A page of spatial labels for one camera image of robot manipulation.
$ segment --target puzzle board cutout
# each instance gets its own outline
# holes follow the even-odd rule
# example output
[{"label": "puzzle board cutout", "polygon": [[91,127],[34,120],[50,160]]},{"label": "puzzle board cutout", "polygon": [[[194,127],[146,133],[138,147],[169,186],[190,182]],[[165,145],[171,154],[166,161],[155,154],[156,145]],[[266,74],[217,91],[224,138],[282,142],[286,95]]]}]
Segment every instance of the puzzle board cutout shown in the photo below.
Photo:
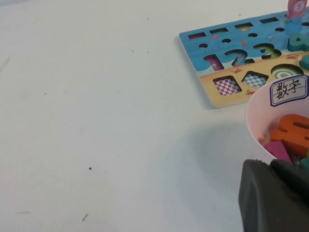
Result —
[{"label": "puzzle board cutout", "polygon": [[300,66],[309,52],[288,50],[292,33],[309,37],[309,7],[303,17],[288,19],[287,14],[269,14],[179,34],[215,108],[245,103],[268,82],[309,74]]}]

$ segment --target number 3 cutout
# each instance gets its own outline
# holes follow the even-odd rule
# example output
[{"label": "number 3 cutout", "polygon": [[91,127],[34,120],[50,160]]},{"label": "number 3 cutout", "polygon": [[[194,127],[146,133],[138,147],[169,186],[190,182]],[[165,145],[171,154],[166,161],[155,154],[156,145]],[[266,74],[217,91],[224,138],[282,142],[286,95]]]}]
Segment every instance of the number 3 cutout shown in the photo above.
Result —
[{"label": "number 3 cutout", "polygon": [[266,53],[262,55],[262,59],[275,59],[281,56],[281,51],[275,49],[274,45],[270,43],[260,43],[253,46],[255,49],[260,49],[261,53]]}]

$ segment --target number 4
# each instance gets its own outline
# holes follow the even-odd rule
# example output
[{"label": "number 4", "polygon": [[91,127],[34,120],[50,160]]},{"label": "number 4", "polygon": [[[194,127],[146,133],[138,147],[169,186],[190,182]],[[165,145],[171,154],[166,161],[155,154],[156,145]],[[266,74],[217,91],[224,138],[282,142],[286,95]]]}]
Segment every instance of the number 4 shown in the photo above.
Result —
[{"label": "number 4", "polygon": [[309,51],[309,39],[302,33],[295,32],[289,39],[288,49],[291,52],[303,50],[304,52]]}]

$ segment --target small round hole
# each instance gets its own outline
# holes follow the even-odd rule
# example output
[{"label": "small round hole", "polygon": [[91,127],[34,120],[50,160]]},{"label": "small round hole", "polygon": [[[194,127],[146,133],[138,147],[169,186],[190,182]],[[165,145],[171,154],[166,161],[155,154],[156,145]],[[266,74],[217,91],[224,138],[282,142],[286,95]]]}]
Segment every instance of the small round hole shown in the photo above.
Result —
[{"label": "small round hole", "polygon": [[223,43],[229,43],[229,42],[231,42],[231,40],[230,39],[224,39],[224,40],[222,40],[222,42]]},{"label": "small round hole", "polygon": [[205,43],[202,43],[202,44],[200,44],[198,47],[199,47],[199,48],[206,48],[206,47],[208,47],[208,45],[205,44]]},{"label": "small round hole", "polygon": [[249,37],[256,37],[257,34],[256,34],[256,33],[250,33],[248,36],[249,36]]},{"label": "small round hole", "polygon": [[284,28],[276,28],[275,31],[280,31],[280,32],[282,32],[282,31],[284,31]]}]

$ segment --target number 2 cutout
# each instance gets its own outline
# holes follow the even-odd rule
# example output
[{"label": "number 2 cutout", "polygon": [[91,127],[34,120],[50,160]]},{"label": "number 2 cutout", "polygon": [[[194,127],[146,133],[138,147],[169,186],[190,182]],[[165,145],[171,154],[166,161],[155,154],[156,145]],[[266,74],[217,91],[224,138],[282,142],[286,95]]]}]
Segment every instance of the number 2 cutout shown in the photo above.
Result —
[{"label": "number 2 cutout", "polygon": [[225,52],[225,55],[230,56],[230,57],[236,56],[236,58],[234,59],[232,63],[233,67],[254,63],[253,59],[246,59],[248,56],[248,53],[241,49],[235,49],[235,50]]},{"label": "number 2 cutout", "polygon": [[262,55],[262,59],[275,59],[281,56],[281,51],[275,49],[274,45],[270,43],[261,43],[253,46],[255,49],[260,49],[261,53],[265,53]]}]

